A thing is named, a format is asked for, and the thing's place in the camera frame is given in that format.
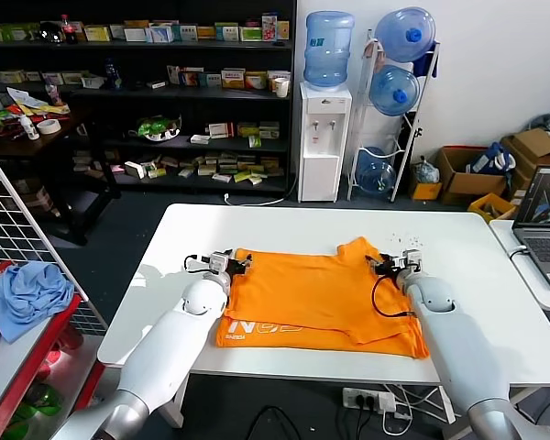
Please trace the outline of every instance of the laptop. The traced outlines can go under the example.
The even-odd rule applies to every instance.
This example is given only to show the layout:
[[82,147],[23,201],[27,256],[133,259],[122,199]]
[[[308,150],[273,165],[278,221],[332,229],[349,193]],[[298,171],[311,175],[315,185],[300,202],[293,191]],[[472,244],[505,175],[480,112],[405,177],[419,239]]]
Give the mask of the laptop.
[[538,167],[513,222],[513,234],[550,284],[550,167]]

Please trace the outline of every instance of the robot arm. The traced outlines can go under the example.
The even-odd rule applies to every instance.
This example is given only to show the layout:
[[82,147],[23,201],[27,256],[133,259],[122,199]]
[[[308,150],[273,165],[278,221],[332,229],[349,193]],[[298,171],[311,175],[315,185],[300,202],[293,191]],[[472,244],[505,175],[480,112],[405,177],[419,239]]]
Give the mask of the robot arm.
[[72,414],[52,440],[131,438],[153,411],[175,396],[226,308],[231,277],[244,274],[250,262],[222,252],[202,261],[209,266],[203,279],[190,284],[138,343],[122,367],[115,393]]
[[482,440],[550,440],[550,428],[525,420],[509,401],[510,384],[477,322],[450,286],[422,271],[419,251],[405,251],[393,271],[420,321],[438,377]]

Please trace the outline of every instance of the water bottle rack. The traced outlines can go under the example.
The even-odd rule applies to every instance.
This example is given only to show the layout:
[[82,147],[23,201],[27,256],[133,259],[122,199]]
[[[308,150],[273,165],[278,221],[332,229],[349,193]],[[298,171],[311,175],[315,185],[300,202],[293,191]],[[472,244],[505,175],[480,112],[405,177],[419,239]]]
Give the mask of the water bottle rack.
[[[398,154],[403,153],[403,159],[400,164],[400,168],[397,173],[397,179],[395,180],[395,186],[393,187],[393,191],[391,193],[390,201],[395,201],[395,196],[397,194],[397,190],[400,186],[400,182],[402,181],[403,172],[405,171],[405,165],[407,163],[407,159],[410,157],[412,153],[413,148],[413,142],[415,139],[422,135],[422,128],[420,127],[420,111],[423,108],[424,103],[424,92],[430,82],[433,80],[432,72],[435,69],[436,63],[438,61],[438,52],[440,50],[440,43],[436,41],[434,45],[434,50],[430,50],[426,52],[426,55],[432,55],[430,66],[428,69],[428,73],[425,77],[425,81],[423,82],[422,90],[420,91],[420,97],[418,99],[417,104],[414,106],[414,109],[411,112],[408,112],[407,114],[403,114],[400,117],[405,121],[405,124],[410,129],[410,134],[407,139],[407,143],[405,144],[405,147],[403,148],[399,141],[398,136],[390,136],[392,140],[393,150],[391,153],[388,153],[386,155],[376,155],[367,150],[363,146],[361,134],[363,130],[363,126],[365,124],[365,115],[367,113],[367,107],[372,106],[372,103],[369,100],[369,88],[373,79],[373,74],[375,71],[375,65],[378,61],[383,59],[383,49],[380,45],[380,43],[373,38],[373,31],[372,29],[368,30],[367,34],[367,43],[365,44],[365,49],[363,51],[363,65],[362,69],[360,71],[360,81],[358,83],[358,91],[357,91],[357,98],[354,102],[354,113],[351,117],[351,128],[349,130],[350,137],[347,142],[347,149],[354,150],[355,155],[352,159],[352,166],[350,169],[350,174],[348,175],[348,193],[346,195],[346,198],[350,200],[350,197],[352,195],[352,190],[357,185],[356,180],[356,170],[357,170],[357,162],[358,162],[358,153],[360,151],[365,151],[370,156],[373,156],[375,158],[379,159],[391,159],[391,164],[394,163],[394,159]],[[412,114],[412,121],[408,118],[408,115]]]

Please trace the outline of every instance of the orange t-shirt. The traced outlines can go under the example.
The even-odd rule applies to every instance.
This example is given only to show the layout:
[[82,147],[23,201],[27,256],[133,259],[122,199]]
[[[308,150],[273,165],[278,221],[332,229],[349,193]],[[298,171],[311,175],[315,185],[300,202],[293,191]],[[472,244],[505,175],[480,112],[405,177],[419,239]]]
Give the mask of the orange t-shirt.
[[[219,325],[220,347],[301,347],[392,353],[425,358],[417,319],[375,312],[371,290],[377,276],[365,256],[380,259],[364,237],[338,247],[335,256],[239,249],[252,256],[247,273],[235,276]],[[411,310],[390,280],[375,294],[387,314]]]

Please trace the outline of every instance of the wire rack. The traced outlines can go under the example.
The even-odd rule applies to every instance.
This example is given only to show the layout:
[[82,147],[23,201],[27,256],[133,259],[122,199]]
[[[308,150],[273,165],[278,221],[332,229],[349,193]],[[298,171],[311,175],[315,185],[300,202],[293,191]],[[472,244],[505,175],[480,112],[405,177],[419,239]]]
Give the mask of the wire rack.
[[74,284],[75,291],[82,297],[82,302],[70,322],[85,335],[105,334],[108,326],[104,319],[0,168],[0,263],[7,260],[18,265],[28,261],[45,261],[58,265],[61,273]]
[[385,57],[380,43],[373,38],[372,29],[368,30],[367,43],[365,44],[365,49],[363,50],[362,56],[363,64],[360,73],[360,81],[358,84],[357,99],[355,100],[354,114],[351,117],[350,137],[347,141],[347,147],[354,150],[352,167],[348,174],[348,191],[346,194],[346,198],[348,200],[350,200],[353,188],[358,187],[356,171],[359,153],[360,151],[362,151],[364,154],[368,154],[374,158],[389,159],[391,160],[391,163],[393,163],[395,156],[397,156],[398,154],[403,154],[404,157],[398,169],[395,185],[393,186],[393,190],[390,196],[390,201],[395,201],[395,196],[397,195],[400,182],[402,181],[402,176],[405,173],[405,165],[407,163],[407,159],[410,158],[413,149],[413,142],[417,137],[422,135],[422,128],[420,127],[420,109],[423,107],[424,103],[424,92],[434,78],[433,72],[435,70],[436,63],[438,62],[439,50],[440,43],[438,41],[435,41],[434,48],[426,52],[426,55],[432,55],[432,57],[430,65],[428,67],[428,74],[425,76],[425,80],[423,81],[423,86],[421,88],[420,96],[418,98],[416,106],[411,112],[408,112],[413,114],[412,121],[410,121],[410,119],[408,118],[408,114],[400,116],[403,122],[407,125],[407,128],[409,129],[409,136],[405,146],[400,145],[396,136],[390,136],[389,139],[391,140],[393,151],[389,154],[378,156],[374,153],[371,153],[367,148],[363,146],[362,131],[366,123],[365,115],[367,107],[372,106],[369,100],[369,89],[372,83],[372,77],[376,73],[376,66],[378,62],[382,64]]

